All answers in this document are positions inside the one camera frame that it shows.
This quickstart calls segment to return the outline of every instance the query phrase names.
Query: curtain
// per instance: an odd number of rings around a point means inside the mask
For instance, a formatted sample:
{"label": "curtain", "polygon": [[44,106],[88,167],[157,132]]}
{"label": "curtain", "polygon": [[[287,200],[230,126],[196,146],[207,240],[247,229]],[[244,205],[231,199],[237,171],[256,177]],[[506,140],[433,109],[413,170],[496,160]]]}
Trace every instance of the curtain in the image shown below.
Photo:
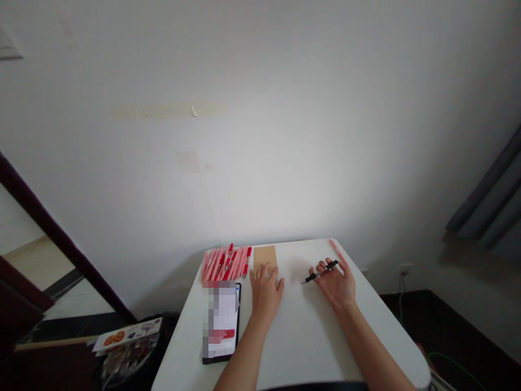
{"label": "curtain", "polygon": [[521,126],[446,228],[521,262]]}

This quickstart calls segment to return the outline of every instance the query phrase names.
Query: forearm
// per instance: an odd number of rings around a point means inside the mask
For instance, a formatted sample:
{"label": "forearm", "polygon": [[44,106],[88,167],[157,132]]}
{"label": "forearm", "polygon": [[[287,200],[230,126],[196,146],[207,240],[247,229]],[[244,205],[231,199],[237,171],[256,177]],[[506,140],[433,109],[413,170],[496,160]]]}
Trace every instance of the forearm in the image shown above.
{"label": "forearm", "polygon": [[255,390],[268,329],[269,325],[265,325],[253,316],[250,318],[239,345],[215,385],[214,391]]}
{"label": "forearm", "polygon": [[355,303],[343,306],[335,312],[371,391],[416,390]]}

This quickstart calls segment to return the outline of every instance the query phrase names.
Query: masking tape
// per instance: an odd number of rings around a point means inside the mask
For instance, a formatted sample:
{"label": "masking tape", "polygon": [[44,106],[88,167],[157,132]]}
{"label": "masking tape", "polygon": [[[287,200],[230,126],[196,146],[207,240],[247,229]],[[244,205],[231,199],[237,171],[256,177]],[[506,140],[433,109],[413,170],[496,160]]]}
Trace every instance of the masking tape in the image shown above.
{"label": "masking tape", "polygon": [[171,119],[187,117],[213,117],[223,113],[226,107],[208,102],[167,103],[151,106],[114,106],[110,113],[117,121],[130,119]]}

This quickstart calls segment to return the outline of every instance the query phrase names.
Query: wall socket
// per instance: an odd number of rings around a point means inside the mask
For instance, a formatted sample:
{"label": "wall socket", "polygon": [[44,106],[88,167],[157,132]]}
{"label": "wall socket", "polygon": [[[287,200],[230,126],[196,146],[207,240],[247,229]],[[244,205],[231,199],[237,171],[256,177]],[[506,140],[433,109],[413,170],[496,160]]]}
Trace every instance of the wall socket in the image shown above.
{"label": "wall socket", "polygon": [[411,272],[412,263],[402,263],[398,266],[398,274],[399,275],[408,275]]}

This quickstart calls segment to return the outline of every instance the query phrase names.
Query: power cord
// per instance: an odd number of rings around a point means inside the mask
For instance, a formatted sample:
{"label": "power cord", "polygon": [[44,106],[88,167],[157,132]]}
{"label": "power cord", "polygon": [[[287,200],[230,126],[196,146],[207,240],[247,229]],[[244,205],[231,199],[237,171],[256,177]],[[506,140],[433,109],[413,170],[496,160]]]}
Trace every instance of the power cord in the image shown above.
{"label": "power cord", "polygon": [[464,367],[462,367],[461,365],[459,365],[457,362],[455,362],[452,358],[450,357],[447,357],[446,355],[442,354],[442,353],[439,353],[439,352],[431,352],[429,354],[427,354],[427,356],[429,358],[432,358],[433,356],[440,356],[440,357],[443,357],[444,359],[452,362],[454,365],[456,365],[458,368],[460,368],[463,372],[465,372],[472,380],[474,380],[476,382],[476,384],[478,386],[480,386],[484,391],[487,391],[487,389],[483,386],[483,384],[481,384],[474,376],[472,376],[472,374],[466,370]]}
{"label": "power cord", "polygon": [[407,273],[401,273],[400,280],[398,282],[398,286],[399,286],[398,292],[400,293],[400,297],[398,299],[398,307],[400,308],[400,315],[397,318],[404,329],[405,329],[405,325],[403,324],[402,297],[403,297],[403,294],[405,292],[407,292],[407,288],[405,286],[405,276],[406,275],[407,275]]}
{"label": "power cord", "polygon": [[[405,276],[407,275],[408,273],[400,273],[400,279],[398,281],[398,293],[400,294],[399,298],[398,298],[398,307],[400,308],[400,315],[399,317],[397,317],[398,321],[400,322],[400,324],[402,325],[402,327],[407,331],[407,329],[405,328],[405,325],[403,323],[403,309],[402,309],[402,297],[404,295],[404,293],[407,292],[407,287],[405,286]],[[484,391],[487,391],[487,389],[483,386],[483,384],[481,384],[474,376],[472,376],[472,374],[466,370],[464,367],[462,367],[461,365],[459,365],[457,362],[455,362],[452,358],[450,357],[447,357],[446,355],[442,354],[442,353],[439,353],[439,352],[431,352],[431,353],[428,353],[427,356],[429,358],[432,358],[434,356],[439,356],[439,357],[443,357],[444,359],[452,362],[454,365],[456,365],[458,368],[460,368],[463,372],[465,372],[472,380],[474,380],[476,382],[476,384],[478,386],[480,386]]]}

